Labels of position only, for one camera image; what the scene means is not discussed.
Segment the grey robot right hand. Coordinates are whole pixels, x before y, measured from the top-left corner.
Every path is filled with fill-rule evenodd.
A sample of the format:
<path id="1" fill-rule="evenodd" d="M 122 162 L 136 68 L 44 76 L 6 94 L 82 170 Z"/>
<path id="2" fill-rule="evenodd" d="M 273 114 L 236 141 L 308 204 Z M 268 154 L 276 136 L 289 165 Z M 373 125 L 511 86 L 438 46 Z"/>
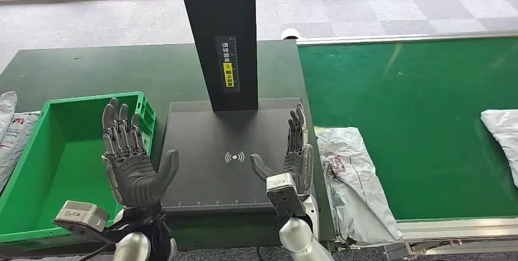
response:
<path id="1" fill-rule="evenodd" d="M 306 200 L 312 185 L 313 147 L 308 142 L 307 120 L 302 103 L 290 110 L 283 172 L 292 176 L 297 195 Z"/>

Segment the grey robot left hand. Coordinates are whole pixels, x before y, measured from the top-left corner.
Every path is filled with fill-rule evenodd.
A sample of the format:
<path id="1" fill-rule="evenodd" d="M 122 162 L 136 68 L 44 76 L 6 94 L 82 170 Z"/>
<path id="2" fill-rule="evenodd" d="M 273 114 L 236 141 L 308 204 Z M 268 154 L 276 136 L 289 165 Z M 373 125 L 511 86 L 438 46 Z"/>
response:
<path id="1" fill-rule="evenodd" d="M 167 188 L 179 170 L 177 150 L 166 152 L 165 161 L 156 171 L 144 148 L 139 115 L 128 120 L 127 104 L 113 97 L 102 115 L 106 168 L 115 200 L 126 208 L 160 207 Z"/>

